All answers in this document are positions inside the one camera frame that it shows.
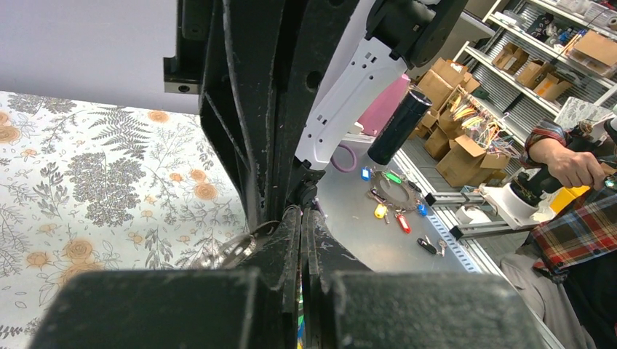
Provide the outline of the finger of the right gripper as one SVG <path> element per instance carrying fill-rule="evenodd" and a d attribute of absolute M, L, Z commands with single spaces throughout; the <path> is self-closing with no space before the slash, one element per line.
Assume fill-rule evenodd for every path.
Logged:
<path fill-rule="evenodd" d="M 253 230 L 282 214 L 276 59 L 285 1 L 206 1 L 200 107 Z"/>
<path fill-rule="evenodd" d="M 295 149 L 357 1 L 284 1 L 274 56 L 274 120 L 265 183 L 266 220 L 282 215 Z"/>

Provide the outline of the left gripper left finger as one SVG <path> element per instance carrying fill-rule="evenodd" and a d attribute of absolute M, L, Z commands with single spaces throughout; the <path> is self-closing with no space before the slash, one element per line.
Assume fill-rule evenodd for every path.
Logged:
<path fill-rule="evenodd" d="M 32 348 L 294 348 L 302 211 L 215 270 L 89 271 L 52 302 Z"/>

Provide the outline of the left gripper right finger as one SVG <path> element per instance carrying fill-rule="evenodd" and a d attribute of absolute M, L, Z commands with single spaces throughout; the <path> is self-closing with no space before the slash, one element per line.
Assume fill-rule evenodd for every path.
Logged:
<path fill-rule="evenodd" d="M 528 307 L 503 278 L 377 273 L 317 210 L 301 226 L 306 348 L 542 348 Z"/>

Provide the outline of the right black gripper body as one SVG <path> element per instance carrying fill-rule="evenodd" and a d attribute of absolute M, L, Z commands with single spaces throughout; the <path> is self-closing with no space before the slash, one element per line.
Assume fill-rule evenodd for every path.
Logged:
<path fill-rule="evenodd" d="M 163 59 L 166 93 L 199 93 L 213 7 L 210 0 L 177 1 L 175 54 Z"/>

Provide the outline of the keyring with coloured key tags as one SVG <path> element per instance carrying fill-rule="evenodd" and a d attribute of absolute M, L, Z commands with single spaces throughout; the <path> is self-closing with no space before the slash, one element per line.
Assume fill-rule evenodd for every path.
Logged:
<path fill-rule="evenodd" d="M 205 270 L 235 268 L 240 262 L 262 247 L 279 224 L 280 221 L 277 220 L 268 221 L 262 223 L 253 231 L 236 236 L 219 246 L 207 244 L 189 265 L 189 268 Z"/>

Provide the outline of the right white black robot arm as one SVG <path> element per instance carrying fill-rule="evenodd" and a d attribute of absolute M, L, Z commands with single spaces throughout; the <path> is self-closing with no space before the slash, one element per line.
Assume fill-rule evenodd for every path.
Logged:
<path fill-rule="evenodd" d="M 256 228 L 312 200 L 374 99 L 440 51 L 465 1 L 179 1 L 167 92 L 201 125 Z"/>

